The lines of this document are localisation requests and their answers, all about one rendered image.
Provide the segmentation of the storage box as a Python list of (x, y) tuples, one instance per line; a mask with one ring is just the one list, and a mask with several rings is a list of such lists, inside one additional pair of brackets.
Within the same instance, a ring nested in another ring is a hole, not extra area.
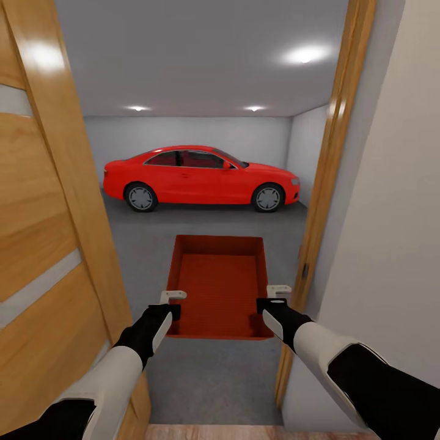
[(268, 296), (263, 238), (177, 235), (166, 291), (182, 290), (179, 321), (166, 336), (263, 340), (274, 338), (257, 298)]

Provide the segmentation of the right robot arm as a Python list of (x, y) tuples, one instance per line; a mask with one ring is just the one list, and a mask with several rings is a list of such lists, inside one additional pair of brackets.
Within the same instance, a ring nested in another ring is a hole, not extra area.
[(393, 367), (358, 339), (288, 308), (288, 285), (267, 285), (257, 313), (316, 376), (346, 416), (381, 440), (440, 440), (440, 389)]

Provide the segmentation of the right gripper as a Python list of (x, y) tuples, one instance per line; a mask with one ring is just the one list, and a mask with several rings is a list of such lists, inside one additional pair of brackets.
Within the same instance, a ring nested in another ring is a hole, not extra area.
[[(256, 299), (256, 303), (257, 303), (257, 313), (258, 314), (262, 314), (263, 310), (267, 307), (269, 301), (271, 300), (271, 298), (266, 299), (266, 298), (257, 298)], [(286, 298), (276, 298), (276, 300), (280, 300), (280, 301), (287, 301)]]

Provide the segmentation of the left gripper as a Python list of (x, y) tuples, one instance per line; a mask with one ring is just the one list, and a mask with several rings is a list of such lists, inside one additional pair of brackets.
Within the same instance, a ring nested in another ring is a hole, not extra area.
[(181, 314), (181, 305), (178, 304), (166, 304), (168, 310), (172, 312), (172, 321), (179, 321)]

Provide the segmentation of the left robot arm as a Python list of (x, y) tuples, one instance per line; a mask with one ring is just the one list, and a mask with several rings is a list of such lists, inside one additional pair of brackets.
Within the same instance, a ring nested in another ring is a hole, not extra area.
[(179, 321), (182, 290), (161, 291), (132, 327), (87, 373), (50, 404), (35, 422), (0, 436), (0, 440), (112, 440), (147, 360)]

